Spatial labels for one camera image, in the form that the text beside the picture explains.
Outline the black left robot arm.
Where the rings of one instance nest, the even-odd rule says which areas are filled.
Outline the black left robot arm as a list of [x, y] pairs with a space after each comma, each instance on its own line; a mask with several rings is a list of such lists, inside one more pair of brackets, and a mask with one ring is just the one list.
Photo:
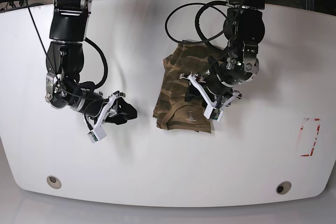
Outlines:
[[[200, 27], [201, 15], [208, 9], [226, 6], [221, 30], [228, 41], [225, 48], [212, 44]], [[265, 0], [216, 0], [200, 3], [194, 19], [199, 41], [179, 40], [175, 51], [166, 57], [158, 104], [202, 108], [229, 106], [242, 97], [235, 89], [251, 81], [259, 70], [258, 45], [265, 35], [262, 11]]]

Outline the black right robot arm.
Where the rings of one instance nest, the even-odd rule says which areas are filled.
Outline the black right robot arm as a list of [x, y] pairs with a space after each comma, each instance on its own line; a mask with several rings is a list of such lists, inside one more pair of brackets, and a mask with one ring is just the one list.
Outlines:
[[[86, 36], [92, 0], [53, 0], [54, 11], [49, 38], [51, 40], [46, 53], [46, 101], [54, 108], [66, 106], [81, 113], [89, 128], [90, 121], [97, 122], [99, 116], [108, 123], [123, 124], [137, 117], [136, 109], [124, 100], [124, 93], [117, 96], [113, 105], [116, 114], [110, 110], [103, 113], [107, 105], [101, 88], [108, 77], [108, 63], [103, 51]], [[80, 81], [84, 67], [82, 43], [86, 42], [99, 54], [103, 64], [103, 76], [98, 83]]]

